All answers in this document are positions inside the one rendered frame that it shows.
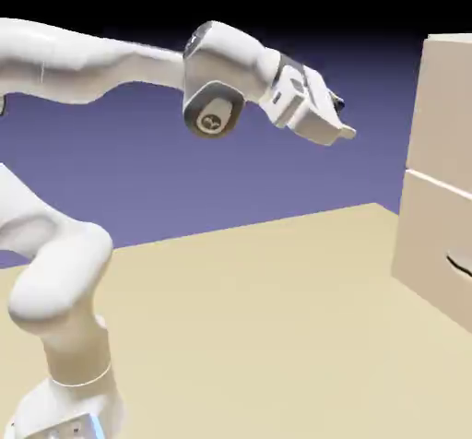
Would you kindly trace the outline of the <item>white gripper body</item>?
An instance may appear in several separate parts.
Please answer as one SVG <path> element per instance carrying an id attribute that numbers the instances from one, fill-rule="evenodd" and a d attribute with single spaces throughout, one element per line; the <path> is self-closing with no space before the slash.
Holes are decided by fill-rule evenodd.
<path id="1" fill-rule="evenodd" d="M 331 146 L 344 137 L 345 126 L 321 74 L 305 65 L 302 70 L 307 98 L 289 119 L 287 127 L 315 144 Z"/>

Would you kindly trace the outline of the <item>light wood cabinet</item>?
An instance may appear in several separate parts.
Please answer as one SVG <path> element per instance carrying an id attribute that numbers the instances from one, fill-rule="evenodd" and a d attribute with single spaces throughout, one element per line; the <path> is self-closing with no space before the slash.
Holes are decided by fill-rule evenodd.
<path id="1" fill-rule="evenodd" d="M 423 43 L 392 274 L 472 333 L 472 32 Z"/>

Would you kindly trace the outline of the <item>light wood drawer front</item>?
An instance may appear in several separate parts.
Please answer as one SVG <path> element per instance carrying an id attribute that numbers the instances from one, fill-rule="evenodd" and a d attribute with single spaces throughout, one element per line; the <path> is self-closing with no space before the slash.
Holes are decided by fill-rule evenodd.
<path id="1" fill-rule="evenodd" d="M 448 252 L 472 256 L 472 194 L 406 171 L 392 274 L 472 333 L 472 278 L 450 265 Z"/>
<path id="2" fill-rule="evenodd" d="M 472 194 L 472 33 L 423 43 L 407 167 Z"/>

